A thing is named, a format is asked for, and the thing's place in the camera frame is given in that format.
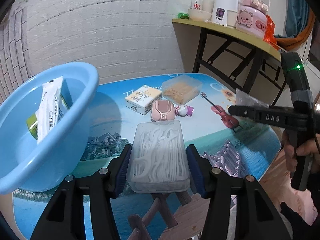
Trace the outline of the right hand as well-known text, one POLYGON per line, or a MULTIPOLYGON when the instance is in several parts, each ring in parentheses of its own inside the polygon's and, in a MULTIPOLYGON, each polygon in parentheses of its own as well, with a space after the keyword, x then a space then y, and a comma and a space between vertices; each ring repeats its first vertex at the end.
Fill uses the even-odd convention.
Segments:
POLYGON ((289 136, 286 130, 283 132, 284 153, 286 159, 286 168, 290 172, 295 172, 297 167, 296 156, 305 156, 313 154, 311 173, 319 172, 319 150, 315 139, 308 140, 300 145, 296 150, 290 144, 289 136))

